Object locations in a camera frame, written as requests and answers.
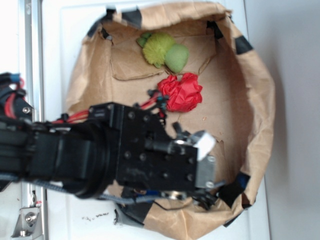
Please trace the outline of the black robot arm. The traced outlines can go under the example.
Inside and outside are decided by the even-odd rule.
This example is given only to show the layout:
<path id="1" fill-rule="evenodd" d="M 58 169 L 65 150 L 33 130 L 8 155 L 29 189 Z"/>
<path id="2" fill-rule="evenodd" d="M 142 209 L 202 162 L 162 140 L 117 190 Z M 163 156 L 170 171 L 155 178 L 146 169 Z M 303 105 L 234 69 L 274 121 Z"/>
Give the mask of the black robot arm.
<path id="1" fill-rule="evenodd" d="M 209 208 L 216 143 L 206 131 L 176 136 L 151 109 L 114 102 L 94 105 L 80 123 L 0 118 L 0 177 L 30 182 L 81 199 L 135 205 L 191 197 Z"/>

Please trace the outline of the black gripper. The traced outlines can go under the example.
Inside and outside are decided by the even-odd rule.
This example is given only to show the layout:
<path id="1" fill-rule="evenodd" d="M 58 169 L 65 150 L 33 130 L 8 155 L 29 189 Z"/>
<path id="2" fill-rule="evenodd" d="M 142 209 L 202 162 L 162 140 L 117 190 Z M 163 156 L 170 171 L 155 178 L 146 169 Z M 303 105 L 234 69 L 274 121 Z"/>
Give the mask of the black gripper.
<path id="1" fill-rule="evenodd" d="M 216 139 L 206 130 L 193 134 L 172 124 L 171 138 L 159 117 L 147 110 L 116 107 L 120 132 L 116 181 L 121 186 L 153 191 L 195 192 L 192 198 L 209 210 L 216 191 L 226 181 L 216 180 L 216 158 L 208 155 Z"/>

